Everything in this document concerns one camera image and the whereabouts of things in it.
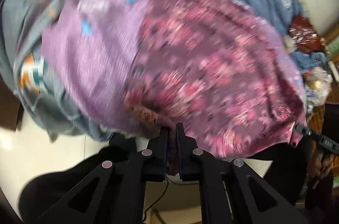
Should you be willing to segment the maroon floral small garment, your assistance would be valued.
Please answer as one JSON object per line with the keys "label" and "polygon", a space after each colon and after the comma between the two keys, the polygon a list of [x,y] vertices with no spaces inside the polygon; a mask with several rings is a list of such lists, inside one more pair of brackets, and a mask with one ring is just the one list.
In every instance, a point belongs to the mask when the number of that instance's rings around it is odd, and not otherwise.
{"label": "maroon floral small garment", "polygon": [[265,19],[239,0],[148,0],[125,107],[144,127],[183,124],[219,159],[297,146],[300,74]]}

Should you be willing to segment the white clutter pile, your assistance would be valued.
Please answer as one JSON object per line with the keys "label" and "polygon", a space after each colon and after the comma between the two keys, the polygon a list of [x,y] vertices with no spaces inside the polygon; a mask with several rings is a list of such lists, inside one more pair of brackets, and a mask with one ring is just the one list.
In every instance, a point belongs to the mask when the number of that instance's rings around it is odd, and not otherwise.
{"label": "white clutter pile", "polygon": [[309,70],[304,76],[307,105],[310,107],[325,104],[330,93],[332,76],[320,67]]}

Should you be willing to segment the blue crumpled cloth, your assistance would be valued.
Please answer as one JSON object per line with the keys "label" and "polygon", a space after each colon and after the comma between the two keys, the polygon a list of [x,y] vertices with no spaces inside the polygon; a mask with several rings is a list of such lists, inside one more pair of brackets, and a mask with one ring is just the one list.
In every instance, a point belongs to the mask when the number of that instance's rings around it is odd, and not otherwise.
{"label": "blue crumpled cloth", "polygon": [[324,67],[328,63],[328,58],[323,52],[305,54],[301,51],[295,51],[290,54],[290,57],[301,74],[316,67]]}

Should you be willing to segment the dark red plastic bag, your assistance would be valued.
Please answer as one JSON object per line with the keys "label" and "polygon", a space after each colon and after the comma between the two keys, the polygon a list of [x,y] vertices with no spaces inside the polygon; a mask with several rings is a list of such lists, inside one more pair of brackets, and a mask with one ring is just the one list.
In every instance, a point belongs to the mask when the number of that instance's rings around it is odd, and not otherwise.
{"label": "dark red plastic bag", "polygon": [[310,21],[302,14],[293,18],[288,34],[296,48],[305,54],[325,51],[324,38],[318,35]]}

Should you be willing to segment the purple flowered bed sheet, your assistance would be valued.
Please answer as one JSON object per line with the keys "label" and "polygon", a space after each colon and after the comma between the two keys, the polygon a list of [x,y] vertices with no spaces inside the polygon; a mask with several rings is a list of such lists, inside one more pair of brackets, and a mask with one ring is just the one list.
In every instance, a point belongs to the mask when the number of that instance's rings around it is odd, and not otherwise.
{"label": "purple flowered bed sheet", "polygon": [[108,128],[152,131],[124,104],[147,1],[69,0],[42,34],[43,56],[77,108]]}

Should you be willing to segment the grey star patterned pillow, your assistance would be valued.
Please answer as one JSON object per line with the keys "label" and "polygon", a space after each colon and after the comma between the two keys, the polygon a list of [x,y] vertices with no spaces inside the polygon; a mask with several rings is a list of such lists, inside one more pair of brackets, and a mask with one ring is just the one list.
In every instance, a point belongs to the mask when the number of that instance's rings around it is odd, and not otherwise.
{"label": "grey star patterned pillow", "polygon": [[51,86],[45,81],[48,64],[40,51],[29,53],[22,62],[17,60],[14,69],[17,72],[16,84],[26,99],[35,99],[41,94],[53,94]]}

